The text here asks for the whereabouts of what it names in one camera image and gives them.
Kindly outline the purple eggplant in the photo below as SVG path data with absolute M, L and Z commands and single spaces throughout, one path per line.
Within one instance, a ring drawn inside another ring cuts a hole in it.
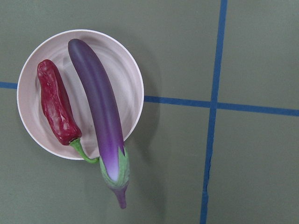
M 130 168 L 114 91 L 104 66 L 87 43 L 72 39 L 68 52 L 90 107 L 102 176 L 124 209 Z

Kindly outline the red chili pepper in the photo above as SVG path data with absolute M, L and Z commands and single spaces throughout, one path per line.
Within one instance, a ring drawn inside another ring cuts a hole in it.
M 41 106 L 48 124 L 63 146 L 71 146 L 88 163 L 97 164 L 99 158 L 89 158 L 81 145 L 82 132 L 75 122 L 69 97 L 57 66 L 49 59 L 37 66 L 41 87 Z

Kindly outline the pink plate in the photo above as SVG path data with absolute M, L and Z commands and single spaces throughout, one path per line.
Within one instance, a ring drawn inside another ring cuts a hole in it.
M 51 60 L 66 88 L 74 119 L 82 131 L 81 144 L 90 158 L 99 156 L 96 132 L 84 88 L 68 53 L 68 42 L 86 42 L 102 62 L 117 102 L 123 137 L 133 132 L 144 102 L 144 86 L 137 63 L 129 51 L 112 37 L 93 30 L 76 29 L 56 34 L 41 43 L 25 62 L 17 86 L 21 120 L 30 136 L 46 151 L 71 160 L 81 156 L 71 146 L 62 145 L 53 134 L 41 108 L 41 86 L 37 66 Z

